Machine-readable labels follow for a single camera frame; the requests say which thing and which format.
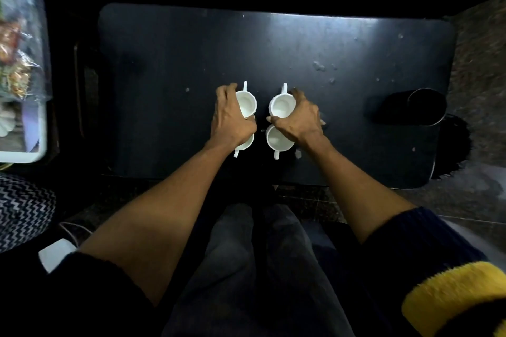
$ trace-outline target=yellow wire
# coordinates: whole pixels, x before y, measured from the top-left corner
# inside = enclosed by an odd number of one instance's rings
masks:
[[[5,164],[0,165],[0,171],[5,171],[7,168],[12,167],[14,163],[12,162],[6,162]]]

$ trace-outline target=dark sleeve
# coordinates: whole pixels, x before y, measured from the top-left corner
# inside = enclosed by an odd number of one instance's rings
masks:
[[[48,275],[41,291],[41,308],[36,311],[58,335],[149,336],[154,332],[153,305],[111,262],[73,253]]]
[[[469,325],[492,336],[506,318],[506,275],[426,208],[390,219],[362,252],[371,291],[422,336],[460,335]]]

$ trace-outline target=hand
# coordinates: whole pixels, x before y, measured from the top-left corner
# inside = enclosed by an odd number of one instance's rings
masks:
[[[235,96],[237,83],[216,90],[215,113],[211,123],[211,139],[206,146],[223,145],[232,152],[256,132],[255,116],[244,118]]]
[[[274,124],[291,141],[302,147],[307,147],[310,138],[323,136],[320,110],[316,104],[306,98],[304,92],[297,88],[289,93],[294,96],[296,101],[294,111],[285,118],[269,116],[267,121]]]

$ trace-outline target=table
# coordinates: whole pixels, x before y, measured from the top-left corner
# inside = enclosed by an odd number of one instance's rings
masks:
[[[98,33],[100,133],[115,174],[171,174],[208,139],[215,89],[247,80],[259,105],[255,141],[217,179],[325,185],[307,154],[294,147],[275,161],[267,145],[267,107],[283,82],[306,92],[332,144],[378,181],[416,188],[430,179],[438,126],[382,125],[368,112],[393,92],[446,94],[447,21],[109,4]]]

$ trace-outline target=plastic bag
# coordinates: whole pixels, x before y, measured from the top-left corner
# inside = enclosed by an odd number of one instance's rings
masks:
[[[43,0],[0,0],[0,97],[52,97]]]

